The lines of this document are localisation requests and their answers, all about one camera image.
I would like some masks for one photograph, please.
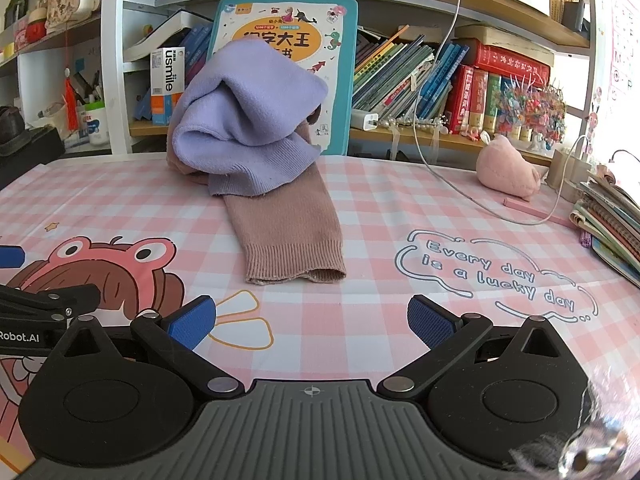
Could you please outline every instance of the purple sweater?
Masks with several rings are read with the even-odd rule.
[[[319,156],[294,129],[328,92],[263,40],[227,43],[191,81],[171,118],[177,157],[209,173],[212,195],[256,196],[291,182]]]

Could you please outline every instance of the red tassel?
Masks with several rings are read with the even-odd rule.
[[[66,105],[66,123],[69,131],[78,129],[78,114],[76,114],[76,95],[69,81],[69,69],[65,70],[65,105]]]

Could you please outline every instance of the white shelf frame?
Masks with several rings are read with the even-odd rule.
[[[127,121],[127,110],[125,104],[124,74],[146,70],[144,62],[136,61],[123,63],[122,61],[122,11],[123,9],[144,10],[145,12],[156,12],[159,14],[171,14],[177,9],[184,8],[185,4],[195,2],[205,2],[207,0],[103,0],[104,2],[114,2],[113,5],[103,6],[102,9],[102,73],[104,92],[107,97],[107,117],[111,137],[111,149],[114,154],[131,153],[131,137],[129,135],[129,124]],[[393,3],[401,3],[423,9],[436,10],[453,14],[455,5],[437,0],[382,0]],[[598,37],[596,26],[596,6],[591,8],[591,43],[589,48],[577,48],[560,46],[545,38],[533,34],[528,30],[517,27],[493,16],[477,12],[472,9],[460,9],[460,16],[486,22],[495,27],[502,28],[513,34],[545,46],[555,52],[562,54],[572,54],[572,56],[583,56],[589,58],[589,76],[586,89],[586,97],[583,110],[575,107],[568,107],[568,113],[582,120],[580,134],[584,134],[587,127],[587,118],[591,106],[591,96],[597,81],[602,78],[602,70],[596,74],[596,65],[601,67],[602,61],[598,61],[598,51],[603,52],[602,40]]]

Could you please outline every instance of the book cover with cartoon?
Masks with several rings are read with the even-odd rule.
[[[251,35],[321,77],[329,94],[311,142],[323,155],[345,155],[357,26],[355,0],[222,0],[207,59],[229,41]]]

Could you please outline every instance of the white cable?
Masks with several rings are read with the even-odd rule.
[[[444,47],[444,44],[447,43],[447,41],[449,40],[449,37],[451,36],[451,33],[453,32],[453,28],[456,26],[456,22],[458,20],[458,14],[460,13],[460,0],[458,0],[457,4],[456,4],[456,12],[453,15],[453,21],[451,22],[451,26],[449,27],[449,30],[447,31],[447,34],[445,35],[445,37],[442,40],[442,43],[440,43],[440,47],[438,48],[438,51],[436,52],[436,56],[435,59],[433,61],[433,64],[431,65],[430,68],[430,72],[431,70],[434,69],[437,61],[438,61],[438,56],[440,56],[440,53],[442,52],[442,48]],[[415,97],[415,101],[414,101],[414,112],[413,112],[413,120],[412,120],[412,128],[414,130],[414,139],[415,139],[415,145],[418,148],[418,153],[420,154],[420,158],[422,159],[422,162],[424,163],[424,165],[426,166],[426,168],[431,171],[431,173],[436,176],[437,178],[439,178],[441,181],[445,182],[446,184],[448,184],[450,187],[452,187],[455,191],[457,191],[458,193],[460,193],[460,195],[468,198],[469,200],[471,200],[471,202],[473,202],[474,204],[476,204],[479,208],[484,209],[485,211],[487,211],[488,213],[491,213],[493,216],[495,216],[496,218],[499,218],[500,220],[504,220],[507,222],[511,222],[513,224],[518,224],[518,225],[530,225],[530,226],[534,226],[534,225],[540,225],[545,223],[547,220],[549,220],[554,212],[556,211],[556,208],[558,208],[558,203],[560,202],[560,192],[562,191],[562,186],[564,185],[564,174],[566,172],[566,165],[569,162],[569,157],[567,157],[566,161],[564,162],[564,167],[562,168],[562,180],[560,181],[560,187],[558,189],[558,196],[556,197],[556,203],[554,204],[553,208],[551,209],[551,212],[542,220],[537,220],[535,222],[520,222],[518,220],[513,220],[511,218],[507,218],[506,216],[502,216],[500,213],[493,211],[492,209],[487,208],[486,206],[482,205],[481,203],[479,203],[475,198],[469,196],[468,194],[466,194],[464,191],[459,190],[454,184],[452,184],[449,180],[447,180],[445,177],[443,177],[442,175],[440,175],[439,173],[437,173],[430,165],[429,163],[425,160],[424,155],[422,154],[422,149],[420,148],[420,142],[418,142],[418,133],[415,129],[415,123],[417,122],[418,118],[417,118],[417,109],[418,109],[418,101],[420,100],[420,94],[422,93],[422,88],[424,87],[424,85],[427,83],[428,77],[424,80],[424,82],[422,83],[422,85],[420,86],[420,88],[418,89],[418,93]],[[576,141],[574,142],[574,145],[571,148],[571,152],[574,152],[575,147],[577,146],[578,142],[581,139],[587,139],[586,135],[580,136],[576,139]]]

